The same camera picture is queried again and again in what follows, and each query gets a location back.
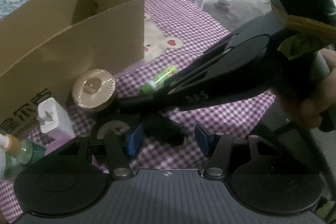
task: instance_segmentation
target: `plastic bottle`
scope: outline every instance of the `plastic bottle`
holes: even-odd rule
[[[0,179],[14,181],[23,169],[15,158],[0,149]]]
[[[161,71],[158,75],[154,76],[151,80],[149,80],[146,84],[144,84],[140,91],[142,93],[153,93],[158,88],[163,86],[165,80],[169,77],[173,76],[178,72],[178,69],[174,65],[169,65],[163,71]]]
[[[0,134],[0,148],[23,165],[38,161],[44,156],[46,150],[30,140],[19,141],[9,134]]]

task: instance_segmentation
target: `crosshair marking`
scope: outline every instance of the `crosshair marking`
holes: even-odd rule
[[[171,175],[173,175],[172,172],[166,171],[163,173],[166,177],[170,177]]]

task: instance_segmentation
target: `circular suction cup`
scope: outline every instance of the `circular suction cup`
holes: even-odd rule
[[[14,192],[24,212],[43,217],[79,213],[105,193],[108,175],[76,156],[48,155],[23,170]]]
[[[285,156],[261,156],[234,171],[231,187],[251,209],[284,216],[314,209],[323,183],[299,161]]]

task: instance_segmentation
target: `ribbed black surface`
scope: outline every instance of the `ribbed black surface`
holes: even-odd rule
[[[88,210],[66,218],[25,214],[16,224],[322,224],[313,213],[288,218],[261,215],[241,206],[221,182],[197,170],[140,170],[116,181]]]

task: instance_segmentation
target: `finger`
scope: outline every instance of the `finger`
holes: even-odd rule
[[[306,117],[316,116],[336,103],[336,69],[323,79],[319,86],[301,104],[301,114]]]
[[[277,96],[283,110],[289,114],[290,120],[296,122],[301,128],[312,129],[319,127],[322,118],[321,116],[305,117],[300,113],[300,103],[288,100],[282,96]]]
[[[336,52],[335,51],[323,48],[320,50],[320,53],[322,54],[330,70],[332,70],[333,68],[336,68]]]
[[[296,122],[301,128],[313,129],[321,125],[322,117],[320,115],[314,117],[294,117],[293,121]]]

